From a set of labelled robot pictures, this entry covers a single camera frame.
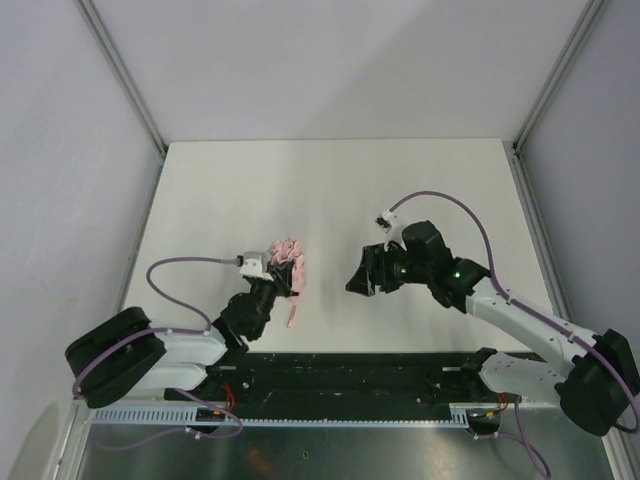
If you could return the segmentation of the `pink folding umbrella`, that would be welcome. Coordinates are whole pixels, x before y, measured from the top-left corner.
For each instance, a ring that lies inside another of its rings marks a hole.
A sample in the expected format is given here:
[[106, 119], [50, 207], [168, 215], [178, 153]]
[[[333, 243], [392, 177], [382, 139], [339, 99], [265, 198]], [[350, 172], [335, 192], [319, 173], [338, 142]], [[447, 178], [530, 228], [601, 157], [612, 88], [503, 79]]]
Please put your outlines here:
[[289, 297], [291, 308], [286, 326], [293, 328], [296, 322], [300, 296], [307, 283], [306, 257], [299, 241], [294, 238], [275, 241], [271, 245], [269, 252], [272, 265], [291, 268], [290, 285], [292, 295]]

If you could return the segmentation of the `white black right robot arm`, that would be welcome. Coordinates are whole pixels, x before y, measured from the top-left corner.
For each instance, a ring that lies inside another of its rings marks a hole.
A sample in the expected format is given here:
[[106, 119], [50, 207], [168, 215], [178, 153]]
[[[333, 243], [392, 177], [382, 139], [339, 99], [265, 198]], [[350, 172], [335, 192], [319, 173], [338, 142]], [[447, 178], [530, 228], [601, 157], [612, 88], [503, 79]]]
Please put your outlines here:
[[378, 224], [387, 238], [363, 247], [346, 291], [371, 297], [409, 284], [426, 286], [445, 308], [486, 321], [542, 358], [518, 360], [480, 350], [478, 376], [491, 390], [525, 397], [541, 395], [587, 433], [602, 437], [639, 393], [639, 372], [628, 340], [613, 329], [597, 334], [500, 289], [493, 273], [477, 262], [452, 255], [429, 221]]

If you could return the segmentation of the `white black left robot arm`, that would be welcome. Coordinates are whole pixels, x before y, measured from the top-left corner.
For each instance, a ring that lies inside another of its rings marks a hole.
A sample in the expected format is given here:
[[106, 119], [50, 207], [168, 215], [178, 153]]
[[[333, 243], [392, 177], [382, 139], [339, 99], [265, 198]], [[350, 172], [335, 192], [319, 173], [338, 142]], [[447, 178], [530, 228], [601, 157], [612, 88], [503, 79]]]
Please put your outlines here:
[[306, 286], [295, 260], [254, 275], [242, 269], [241, 276], [249, 290], [232, 296], [216, 319], [205, 317], [202, 329], [157, 326], [133, 306], [73, 341], [65, 351], [73, 394], [98, 409], [133, 393], [197, 389], [209, 367], [244, 355], [260, 339], [277, 298], [296, 301]]

